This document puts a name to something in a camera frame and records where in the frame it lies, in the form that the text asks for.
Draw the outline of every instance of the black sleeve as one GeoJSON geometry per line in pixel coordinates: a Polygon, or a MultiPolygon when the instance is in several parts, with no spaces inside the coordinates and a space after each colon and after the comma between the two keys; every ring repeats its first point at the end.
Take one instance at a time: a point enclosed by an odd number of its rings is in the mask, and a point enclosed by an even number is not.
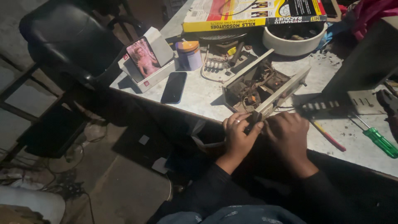
{"type": "Polygon", "coordinates": [[[166,215],[177,212],[196,212],[205,219],[223,207],[230,205],[265,204],[251,197],[248,192],[231,181],[231,176],[216,164],[208,172],[177,195],[171,202],[165,201],[149,219],[156,223],[166,215]]]}
{"type": "Polygon", "coordinates": [[[355,206],[333,187],[321,171],[300,180],[291,201],[296,203],[292,207],[298,208],[297,215],[308,223],[365,223],[355,206]]]}

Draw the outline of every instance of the finger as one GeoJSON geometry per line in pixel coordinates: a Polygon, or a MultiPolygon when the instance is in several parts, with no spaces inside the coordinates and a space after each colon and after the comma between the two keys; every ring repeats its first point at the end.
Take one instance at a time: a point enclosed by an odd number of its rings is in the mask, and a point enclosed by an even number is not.
{"type": "Polygon", "coordinates": [[[291,113],[291,115],[298,123],[302,122],[303,118],[298,113],[291,113]]]}
{"type": "Polygon", "coordinates": [[[233,128],[238,132],[243,132],[247,126],[249,126],[249,122],[243,119],[238,124],[235,124],[233,128]]]}
{"type": "Polygon", "coordinates": [[[304,120],[305,130],[308,131],[310,129],[310,122],[307,119],[303,119],[303,120],[304,120]]]}
{"type": "Polygon", "coordinates": [[[272,133],[271,128],[269,126],[269,123],[267,120],[264,120],[264,124],[265,124],[265,132],[268,135],[268,138],[273,141],[276,142],[278,139],[275,137],[275,135],[272,133]]]}
{"type": "Polygon", "coordinates": [[[228,122],[228,118],[225,118],[225,120],[222,122],[222,127],[224,128],[224,131],[226,131],[226,123],[228,122]]]}
{"type": "Polygon", "coordinates": [[[282,112],[281,116],[285,118],[289,124],[295,124],[297,122],[296,119],[288,112],[282,112]]]}
{"type": "Polygon", "coordinates": [[[234,123],[234,121],[236,120],[236,118],[239,117],[239,116],[242,115],[242,114],[246,114],[246,113],[245,113],[245,112],[238,112],[238,113],[235,113],[235,114],[231,115],[231,116],[228,118],[228,121],[227,121],[227,123],[226,123],[226,127],[229,128],[230,126],[232,126],[232,124],[234,123]]]}
{"type": "Polygon", "coordinates": [[[284,133],[288,132],[291,128],[291,124],[282,116],[272,116],[267,118],[268,124],[272,133],[277,138],[284,136],[284,133]]]}
{"type": "Polygon", "coordinates": [[[234,122],[233,122],[233,126],[237,126],[241,121],[245,120],[246,118],[248,118],[251,114],[243,114],[240,115],[239,117],[237,117],[234,122]]]}
{"type": "Polygon", "coordinates": [[[253,126],[252,130],[250,131],[250,133],[248,134],[247,139],[249,139],[250,142],[253,142],[253,144],[254,144],[255,140],[257,139],[257,136],[261,133],[261,130],[263,129],[263,127],[264,127],[264,123],[263,122],[256,123],[253,126]]]}

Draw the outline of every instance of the person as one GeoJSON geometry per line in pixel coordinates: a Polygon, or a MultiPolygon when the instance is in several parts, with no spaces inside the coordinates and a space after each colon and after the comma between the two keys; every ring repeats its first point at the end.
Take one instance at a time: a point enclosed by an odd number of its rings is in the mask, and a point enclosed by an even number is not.
{"type": "Polygon", "coordinates": [[[137,66],[144,78],[150,76],[152,73],[159,70],[159,67],[155,66],[158,61],[152,58],[150,55],[145,54],[142,47],[136,47],[134,53],[137,56],[137,66]]]}
{"type": "Polygon", "coordinates": [[[364,223],[354,206],[308,159],[308,120],[297,113],[282,112],[256,123],[246,135],[248,116],[250,114],[235,113],[223,122],[226,153],[200,180],[171,202],[165,201],[148,223],[364,223]],[[296,178],[294,190],[298,194],[292,197],[293,204],[306,214],[293,214],[285,208],[266,204],[231,181],[231,174],[248,155],[261,132],[296,178]]]}

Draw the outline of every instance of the phone box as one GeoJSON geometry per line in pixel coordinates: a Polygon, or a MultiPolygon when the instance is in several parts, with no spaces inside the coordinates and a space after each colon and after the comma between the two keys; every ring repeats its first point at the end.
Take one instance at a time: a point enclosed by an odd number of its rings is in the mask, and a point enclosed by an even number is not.
{"type": "Polygon", "coordinates": [[[156,28],[151,27],[144,34],[144,37],[146,37],[148,44],[161,66],[159,70],[147,78],[144,78],[128,54],[125,54],[123,58],[119,60],[119,67],[131,77],[133,83],[142,93],[158,84],[170,73],[175,72],[179,68],[179,63],[177,58],[174,57],[175,54],[173,50],[156,28]]]}
{"type": "Polygon", "coordinates": [[[179,63],[176,58],[173,58],[169,63],[148,76],[146,79],[142,77],[140,71],[137,69],[128,54],[125,54],[119,61],[119,67],[131,77],[133,83],[141,90],[141,92],[138,93],[144,93],[169,76],[170,73],[175,72],[179,68],[179,63]]]}

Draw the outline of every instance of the hand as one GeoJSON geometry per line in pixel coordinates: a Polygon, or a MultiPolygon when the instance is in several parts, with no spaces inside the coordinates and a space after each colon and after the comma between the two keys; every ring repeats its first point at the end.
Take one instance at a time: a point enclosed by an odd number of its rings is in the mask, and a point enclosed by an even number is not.
{"type": "Polygon", "coordinates": [[[296,175],[305,178],[319,171],[307,157],[307,119],[298,113],[282,112],[268,117],[265,124],[272,145],[296,175]]]}
{"type": "Polygon", "coordinates": [[[263,122],[258,122],[246,135],[243,131],[249,126],[249,122],[246,121],[249,116],[250,114],[247,113],[235,113],[222,123],[226,132],[227,151],[216,161],[216,164],[229,174],[238,167],[250,152],[264,126],[263,122]]]}

